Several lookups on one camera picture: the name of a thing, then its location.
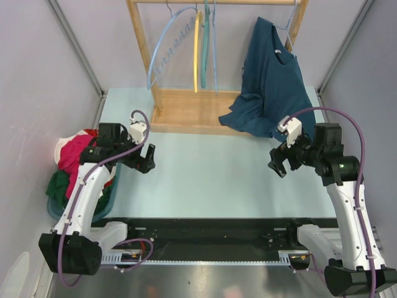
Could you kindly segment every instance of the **clothes hanger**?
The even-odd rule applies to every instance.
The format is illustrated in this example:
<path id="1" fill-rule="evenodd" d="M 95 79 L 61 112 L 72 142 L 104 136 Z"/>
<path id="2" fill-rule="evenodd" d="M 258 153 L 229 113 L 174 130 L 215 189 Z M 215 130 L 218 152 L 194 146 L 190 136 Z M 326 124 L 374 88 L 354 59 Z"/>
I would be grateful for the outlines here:
<path id="1" fill-rule="evenodd" d="M 153 80 L 153 82 L 151 82 L 151 74 L 153 72 L 154 61 L 155 61 L 157 53 L 159 51 L 159 47 L 161 45 L 161 42 L 163 41 L 164 36 L 167 33 L 168 29 L 170 28 L 171 24 L 176 20 L 177 17 L 179 17 L 179 15 L 181 13 L 183 13 L 184 11 L 186 11 L 188 9 L 194 9 L 197 12 L 197 5 L 196 5 L 196 7 L 194 7 L 194 6 L 186 6 L 184 8 L 179 9 L 176 12 L 176 14 L 173 15 L 171 8 L 168 6 L 168 1 L 166 1 L 166 5 L 167 5 L 168 9 L 170 10 L 171 19 L 169 20 L 169 22 L 165 26 L 165 28 L 164 28 L 164 30 L 163 30 L 163 32 L 162 32 L 157 44 L 156 44 L 156 47 L 154 48 L 154 53 L 153 53 L 153 57 L 152 57 L 152 59 L 150 61 L 150 66 L 149 66 L 149 70 L 148 70 L 148 77 L 147 77 L 147 80 L 146 80 L 146 87 L 148 88 L 148 90 L 153 86 L 154 82 L 157 80 L 157 76 L 155 74 L 154 80 Z M 173 55 L 175 53 L 176 48 L 183 42 L 183 40 L 185 39 L 187 34 L 193 29 L 194 24 L 195 24 L 195 19 L 193 17 L 191 17 L 190 20 L 189 20 L 189 23 L 187 23 L 185 25 L 185 28 L 184 28 L 185 30 L 184 31 L 182 30 L 180 32 L 179 39 L 175 39 L 174 40 L 174 45 L 173 45 L 174 48 L 173 49 L 168 48 L 167 58 L 162 57 L 162 59 L 161 59 L 161 68 L 159 69 L 159 68 L 156 67 L 155 73 L 161 73 L 163 71 L 164 65 L 169 62 L 169 60 L 171 59 L 171 55 Z"/>
<path id="2" fill-rule="evenodd" d="M 210 6 L 208 0 L 204 0 L 205 22 L 204 40 L 201 54 L 201 88 L 207 85 L 207 60 L 208 60 L 208 39 L 210 38 Z"/>
<path id="3" fill-rule="evenodd" d="M 213 76 L 215 80 L 215 94 L 218 94 L 218 69 L 216 63 L 216 42 L 215 42 L 215 6 L 216 0 L 213 0 L 212 12 L 212 60 L 213 60 Z"/>
<path id="4" fill-rule="evenodd" d="M 290 29 L 291 29 L 291 24 L 292 24 L 293 16 L 295 15 L 295 11 L 297 11 L 297 0 L 295 0 L 295 5 L 294 5 L 294 7 L 293 7 L 293 11 L 292 11 L 291 17 L 290 17 L 289 20 L 288 20 L 287 26 L 285 26 L 284 28 L 281 28 L 281 27 L 279 27 L 279 26 L 273 24 L 274 27 L 276 27 L 276 28 L 278 28 L 278 29 L 281 29 L 281 30 L 286 30 L 286 31 L 287 31 L 287 38 L 288 38 L 288 40 L 290 41 L 291 52 L 292 52 L 292 55 L 293 55 L 294 57 L 296 57 L 296 55 L 295 55 L 295 53 L 294 53 L 294 51 L 293 51 L 293 45 L 292 45 L 292 41 L 291 41 L 291 37 L 290 37 Z"/>
<path id="5" fill-rule="evenodd" d="M 194 52 L 193 52 L 193 85 L 194 92 L 197 93 L 197 78 L 199 76 L 199 47 L 200 47 L 200 36 L 202 33 L 202 23 L 203 23 L 203 15 L 201 11 L 197 11 L 196 13 L 196 21 L 194 27 Z"/>

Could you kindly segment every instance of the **yellow hanger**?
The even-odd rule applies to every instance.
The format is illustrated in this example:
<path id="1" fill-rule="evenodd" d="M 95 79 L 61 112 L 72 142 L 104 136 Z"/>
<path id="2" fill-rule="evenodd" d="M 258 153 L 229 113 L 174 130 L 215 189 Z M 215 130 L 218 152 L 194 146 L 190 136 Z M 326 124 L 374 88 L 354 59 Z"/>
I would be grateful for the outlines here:
<path id="1" fill-rule="evenodd" d="M 194 27 L 194 59 L 193 59 L 193 84 L 194 84 L 194 92 L 197 93 L 197 78 L 199 77 L 199 48 L 201 46 L 201 35 L 202 35 L 202 23 L 203 23 L 203 15 L 201 11 L 198 11 L 196 14 L 196 23 Z"/>

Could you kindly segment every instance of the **blue shirt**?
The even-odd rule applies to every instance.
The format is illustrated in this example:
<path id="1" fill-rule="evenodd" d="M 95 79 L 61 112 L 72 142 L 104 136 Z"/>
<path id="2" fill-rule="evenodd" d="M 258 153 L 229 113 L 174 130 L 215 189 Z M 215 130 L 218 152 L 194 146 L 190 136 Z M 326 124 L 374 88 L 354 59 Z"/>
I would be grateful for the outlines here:
<path id="1" fill-rule="evenodd" d="M 297 58 L 284 47 L 273 24 L 258 17 L 244 62 L 241 95 L 230 107 L 231 112 L 219 117 L 220 124 L 283 142 L 285 136 L 277 132 L 278 123 L 286 115 L 311 106 Z M 313 139 L 314 112 L 298 119 Z"/>

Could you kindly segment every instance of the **pile of clothes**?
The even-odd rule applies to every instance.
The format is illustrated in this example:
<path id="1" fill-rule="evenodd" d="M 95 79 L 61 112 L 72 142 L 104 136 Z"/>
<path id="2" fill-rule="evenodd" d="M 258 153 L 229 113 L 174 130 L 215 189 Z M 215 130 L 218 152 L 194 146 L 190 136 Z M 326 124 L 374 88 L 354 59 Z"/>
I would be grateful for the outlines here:
<path id="1" fill-rule="evenodd" d="M 52 175 L 48 183 L 46 195 L 54 198 L 58 206 L 65 209 L 76 184 L 80 154 L 91 143 L 95 146 L 98 136 L 97 129 L 80 130 L 76 135 L 69 138 L 60 138 L 55 147 L 54 160 L 58 170 Z M 97 203 L 94 215 L 101 213 L 110 200 L 113 189 L 113 181 L 116 167 L 112 168 L 110 179 L 105 183 Z"/>

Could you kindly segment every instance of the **metal hanging rod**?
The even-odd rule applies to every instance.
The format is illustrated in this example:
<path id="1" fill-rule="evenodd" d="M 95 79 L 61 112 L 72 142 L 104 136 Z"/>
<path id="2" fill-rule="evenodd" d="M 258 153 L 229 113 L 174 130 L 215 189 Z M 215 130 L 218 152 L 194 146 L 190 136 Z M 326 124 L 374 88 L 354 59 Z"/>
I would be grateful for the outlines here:
<path id="1" fill-rule="evenodd" d="M 204 4 L 204 0 L 131 0 L 134 3 L 168 3 L 168 4 Z M 295 5 L 295 0 L 216 0 L 217 4 L 242 4 L 242 5 Z"/>

